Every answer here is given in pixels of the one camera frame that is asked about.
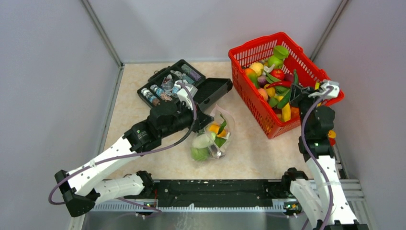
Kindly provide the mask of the green cucumber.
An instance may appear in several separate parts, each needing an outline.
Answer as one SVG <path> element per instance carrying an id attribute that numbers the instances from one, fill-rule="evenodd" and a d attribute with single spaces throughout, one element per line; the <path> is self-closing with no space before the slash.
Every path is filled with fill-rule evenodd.
<path id="1" fill-rule="evenodd" d="M 297 75 L 297 70 L 294 69 L 293 70 L 293 82 L 292 84 L 297 84 L 298 83 L 298 75 Z M 291 92 L 292 89 L 289 89 L 285 95 L 283 96 L 283 98 L 278 102 L 277 104 L 277 108 L 278 109 L 283 109 L 290 101 L 290 97 L 291 97 Z"/>

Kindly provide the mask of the white radish with leaves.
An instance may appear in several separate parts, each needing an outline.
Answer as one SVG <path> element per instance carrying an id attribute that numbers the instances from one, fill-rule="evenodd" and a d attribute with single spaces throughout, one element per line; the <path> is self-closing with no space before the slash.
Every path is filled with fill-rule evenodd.
<path id="1" fill-rule="evenodd" d="M 209 132 L 207 128 L 210 124 L 217 123 L 226 127 L 227 136 L 225 138 L 219 138 L 215 133 Z M 208 124 L 204 129 L 200 130 L 197 136 L 192 140 L 192 147 L 194 148 L 208 148 L 214 146 L 217 149 L 222 148 L 231 136 L 229 122 L 223 113 L 219 113 L 214 117 L 214 121 Z"/>

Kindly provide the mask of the yellow bell pepper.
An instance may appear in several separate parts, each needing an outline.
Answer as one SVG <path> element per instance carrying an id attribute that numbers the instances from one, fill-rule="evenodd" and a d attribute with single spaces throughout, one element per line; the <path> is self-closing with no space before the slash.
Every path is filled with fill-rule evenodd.
<path id="1" fill-rule="evenodd" d="M 217 123 L 212 123 L 207 128 L 209 132 L 213 132 L 219 138 L 225 138 L 227 136 L 227 131 L 225 126 L 221 126 Z"/>

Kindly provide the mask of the clear zip top bag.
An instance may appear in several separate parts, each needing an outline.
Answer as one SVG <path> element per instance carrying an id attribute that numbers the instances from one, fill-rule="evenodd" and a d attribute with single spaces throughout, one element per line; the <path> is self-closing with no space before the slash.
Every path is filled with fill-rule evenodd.
<path id="1" fill-rule="evenodd" d="M 221 159 L 234 137 L 235 119 L 230 112 L 216 105 L 210 116 L 214 119 L 192 139 L 191 158 L 203 162 L 208 159 Z"/>

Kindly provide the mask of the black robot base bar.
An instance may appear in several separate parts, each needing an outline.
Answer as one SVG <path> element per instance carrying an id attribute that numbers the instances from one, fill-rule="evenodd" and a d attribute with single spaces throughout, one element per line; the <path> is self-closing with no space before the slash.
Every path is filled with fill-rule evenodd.
<path id="1" fill-rule="evenodd" d="M 158 207 L 242 208 L 272 207 L 277 201 L 295 197 L 281 180 L 160 180 L 149 194 L 126 199 L 149 199 Z"/>

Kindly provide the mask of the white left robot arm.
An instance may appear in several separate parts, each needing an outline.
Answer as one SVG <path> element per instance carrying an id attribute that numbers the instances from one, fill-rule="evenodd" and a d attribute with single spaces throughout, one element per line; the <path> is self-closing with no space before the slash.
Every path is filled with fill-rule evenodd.
<path id="1" fill-rule="evenodd" d="M 122 179 L 107 179 L 114 171 L 142 156 L 164 151 L 163 138 L 184 129 L 197 132 L 213 117 L 205 113 L 211 94 L 189 84 L 177 92 L 177 101 L 159 101 L 148 117 L 119 137 L 108 149 L 89 162 L 71 171 L 55 174 L 56 189 L 70 216 L 79 217 L 96 205 L 124 196 L 148 198 L 154 182 L 146 171 Z"/>

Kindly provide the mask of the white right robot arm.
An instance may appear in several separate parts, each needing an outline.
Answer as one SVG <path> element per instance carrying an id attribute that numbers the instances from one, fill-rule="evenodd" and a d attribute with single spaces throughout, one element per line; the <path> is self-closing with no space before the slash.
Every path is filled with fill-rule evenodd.
<path id="1" fill-rule="evenodd" d="M 305 173 L 287 171 L 281 192 L 295 197 L 307 216 L 306 224 L 314 230 L 367 230 L 350 208 L 336 169 L 336 158 L 328 133 L 334 127 L 335 111 L 321 105 L 325 99 L 336 98 L 338 85 L 323 83 L 319 89 L 291 85 L 290 104 L 298 108 L 301 135 L 299 151 L 311 170 L 315 192 Z"/>

